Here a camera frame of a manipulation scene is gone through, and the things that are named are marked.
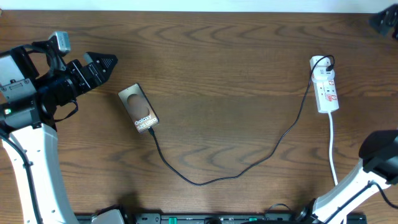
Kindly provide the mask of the Galaxy S25 Ultra smartphone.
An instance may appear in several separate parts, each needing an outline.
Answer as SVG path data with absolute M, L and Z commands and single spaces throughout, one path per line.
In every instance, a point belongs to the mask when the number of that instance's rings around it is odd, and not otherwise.
M 146 94 L 140 84 L 135 83 L 118 93 L 134 127 L 142 133 L 159 123 Z

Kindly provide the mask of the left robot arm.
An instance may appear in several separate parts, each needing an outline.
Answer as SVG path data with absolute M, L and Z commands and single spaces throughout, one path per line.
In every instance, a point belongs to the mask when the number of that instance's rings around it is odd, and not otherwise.
M 67 48 L 36 42 L 1 54 L 1 141 L 17 182 L 24 223 L 80 223 L 58 159 L 59 106 L 108 81 L 118 59 L 87 52 L 87 65 L 63 61 Z

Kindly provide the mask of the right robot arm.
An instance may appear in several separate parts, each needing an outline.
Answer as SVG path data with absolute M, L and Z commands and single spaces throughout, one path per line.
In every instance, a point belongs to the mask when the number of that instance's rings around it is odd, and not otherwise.
M 310 59 L 317 110 L 329 117 L 339 108 L 334 81 L 335 59 L 316 55 Z M 397 130 L 371 133 L 359 149 L 359 161 L 342 180 L 338 180 L 333 150 L 328 158 L 335 186 L 325 195 L 313 199 L 296 218 L 298 223 L 347 223 L 348 215 L 376 193 L 397 184 Z

